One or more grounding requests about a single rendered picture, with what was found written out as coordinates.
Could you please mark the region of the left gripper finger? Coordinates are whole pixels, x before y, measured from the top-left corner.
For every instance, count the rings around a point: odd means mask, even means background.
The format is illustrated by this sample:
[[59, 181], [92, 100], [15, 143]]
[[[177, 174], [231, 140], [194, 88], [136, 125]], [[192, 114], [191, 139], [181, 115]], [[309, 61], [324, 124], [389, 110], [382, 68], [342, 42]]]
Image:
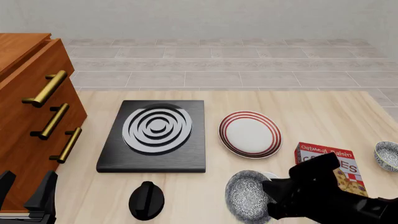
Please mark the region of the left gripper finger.
[[54, 212], [57, 179], [55, 171], [48, 171], [37, 190], [24, 204], [24, 208], [30, 212]]
[[15, 181], [15, 178], [16, 175], [9, 170], [5, 171], [0, 175], [0, 207], [2, 207], [6, 195], [10, 191]]

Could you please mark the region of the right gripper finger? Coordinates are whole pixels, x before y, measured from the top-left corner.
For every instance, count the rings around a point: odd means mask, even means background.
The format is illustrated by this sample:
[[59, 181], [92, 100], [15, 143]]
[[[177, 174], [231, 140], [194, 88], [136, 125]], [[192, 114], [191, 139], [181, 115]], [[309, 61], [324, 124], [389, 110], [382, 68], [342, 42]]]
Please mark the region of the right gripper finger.
[[273, 199], [291, 198], [296, 183], [292, 179], [270, 179], [262, 182], [262, 188]]
[[299, 217], [299, 204], [297, 202], [268, 203], [267, 211], [269, 216], [276, 220], [282, 218], [296, 218]]

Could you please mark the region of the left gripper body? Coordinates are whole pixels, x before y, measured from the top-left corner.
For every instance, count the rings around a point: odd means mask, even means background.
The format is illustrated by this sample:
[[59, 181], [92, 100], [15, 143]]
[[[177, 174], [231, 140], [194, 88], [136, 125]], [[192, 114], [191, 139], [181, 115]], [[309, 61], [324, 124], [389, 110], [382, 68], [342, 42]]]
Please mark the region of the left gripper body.
[[0, 212], [0, 224], [55, 224], [56, 212]]

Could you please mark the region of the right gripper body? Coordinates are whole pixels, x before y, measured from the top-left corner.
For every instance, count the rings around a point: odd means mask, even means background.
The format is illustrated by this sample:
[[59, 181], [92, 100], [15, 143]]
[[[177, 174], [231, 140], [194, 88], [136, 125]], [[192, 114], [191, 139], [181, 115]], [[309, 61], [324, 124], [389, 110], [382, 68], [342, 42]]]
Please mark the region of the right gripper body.
[[334, 153], [322, 154], [301, 162], [289, 170], [296, 183], [291, 198], [279, 203], [297, 202], [299, 217], [320, 218], [330, 212], [330, 199], [339, 191], [333, 170], [338, 168]]

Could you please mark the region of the black patterned bowl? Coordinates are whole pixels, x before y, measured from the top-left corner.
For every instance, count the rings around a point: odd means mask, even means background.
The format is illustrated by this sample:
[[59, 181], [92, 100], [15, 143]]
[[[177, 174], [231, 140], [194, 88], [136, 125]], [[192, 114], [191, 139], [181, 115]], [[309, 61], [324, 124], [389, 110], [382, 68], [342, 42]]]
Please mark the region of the black patterned bowl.
[[243, 170], [233, 175], [226, 184], [226, 206], [240, 222], [266, 224], [271, 220], [267, 205], [276, 201], [263, 190], [265, 180], [269, 179], [262, 173]]
[[383, 169], [398, 172], [398, 143], [380, 141], [376, 144], [374, 158]]

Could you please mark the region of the white plate with red rings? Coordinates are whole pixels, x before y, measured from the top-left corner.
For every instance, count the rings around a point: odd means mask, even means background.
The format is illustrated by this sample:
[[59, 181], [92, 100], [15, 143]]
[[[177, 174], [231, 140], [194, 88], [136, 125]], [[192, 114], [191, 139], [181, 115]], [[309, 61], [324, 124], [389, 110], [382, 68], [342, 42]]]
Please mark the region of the white plate with red rings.
[[218, 126], [223, 145], [238, 156], [262, 159], [273, 156], [283, 144], [276, 123], [255, 111], [235, 111], [226, 115]]

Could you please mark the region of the flat black stove plate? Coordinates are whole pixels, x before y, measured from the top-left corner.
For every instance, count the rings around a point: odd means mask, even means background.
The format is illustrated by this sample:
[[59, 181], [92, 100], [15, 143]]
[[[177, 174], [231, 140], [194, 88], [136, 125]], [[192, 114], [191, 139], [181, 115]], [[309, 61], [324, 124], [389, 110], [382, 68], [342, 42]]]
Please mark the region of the flat black stove plate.
[[124, 100], [97, 161], [99, 173], [204, 173], [202, 100]]

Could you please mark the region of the wooden drawer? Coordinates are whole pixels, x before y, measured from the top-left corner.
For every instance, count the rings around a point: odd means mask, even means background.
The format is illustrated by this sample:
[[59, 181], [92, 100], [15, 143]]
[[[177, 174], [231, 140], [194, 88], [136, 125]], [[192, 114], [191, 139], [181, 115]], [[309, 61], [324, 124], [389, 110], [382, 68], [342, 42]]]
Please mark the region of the wooden drawer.
[[[69, 109], [47, 140], [30, 136], [41, 131], [55, 114], [52, 106], [69, 104]], [[56, 170], [57, 156], [65, 147], [73, 131], [82, 126], [87, 114], [78, 96], [58, 96], [48, 100], [41, 108], [28, 104], [16, 104], [0, 108], [0, 174], [11, 171], [15, 181], [2, 205], [3, 210], [23, 210], [23, 204], [35, 192], [47, 171]]]
[[34, 53], [0, 83], [0, 108], [8, 108], [22, 103], [22, 98], [37, 96], [50, 81], [46, 80], [45, 76], [57, 74], [60, 70], [66, 71], [68, 77], [48, 100], [52, 100], [58, 96], [78, 95], [70, 80], [74, 68], [62, 41], [45, 41], [38, 52]]
[[10, 170], [17, 179], [30, 173], [44, 175], [60, 165], [50, 157], [59, 156], [74, 132], [84, 123], [86, 111], [66, 78], [43, 106], [24, 104], [23, 98], [35, 97], [49, 81], [0, 91], [0, 173]]

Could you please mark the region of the red oatmeal cookie box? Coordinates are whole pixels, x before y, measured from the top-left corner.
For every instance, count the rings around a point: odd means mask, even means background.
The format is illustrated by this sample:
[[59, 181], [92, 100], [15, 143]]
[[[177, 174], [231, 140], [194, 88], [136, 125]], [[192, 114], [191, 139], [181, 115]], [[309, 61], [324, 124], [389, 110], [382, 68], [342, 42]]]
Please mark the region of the red oatmeal cookie box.
[[294, 151], [295, 163], [299, 164], [331, 152], [336, 154], [340, 164], [340, 167], [333, 171], [338, 187], [345, 192], [368, 197], [352, 151], [300, 142]]

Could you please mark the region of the round black stove knob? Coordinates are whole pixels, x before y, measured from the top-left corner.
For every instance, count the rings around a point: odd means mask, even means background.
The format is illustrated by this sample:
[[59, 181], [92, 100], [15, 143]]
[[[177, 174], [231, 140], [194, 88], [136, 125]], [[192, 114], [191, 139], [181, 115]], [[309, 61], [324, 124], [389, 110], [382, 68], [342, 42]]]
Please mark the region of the round black stove knob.
[[164, 193], [151, 181], [145, 181], [129, 198], [129, 210], [134, 218], [148, 221], [162, 211], [165, 204]]

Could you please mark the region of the wooden cabinet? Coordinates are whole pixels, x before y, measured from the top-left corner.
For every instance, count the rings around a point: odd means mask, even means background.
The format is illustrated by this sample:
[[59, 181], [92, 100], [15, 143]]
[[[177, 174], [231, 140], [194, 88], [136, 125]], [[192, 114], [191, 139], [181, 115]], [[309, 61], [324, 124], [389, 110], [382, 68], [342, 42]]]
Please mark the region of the wooden cabinet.
[[[51, 39], [49, 33], [0, 33], [0, 83], [34, 53], [38, 52], [44, 42], [48, 40], [60, 39]], [[3, 210], [2, 207], [0, 210], [4, 212], [23, 211]]]

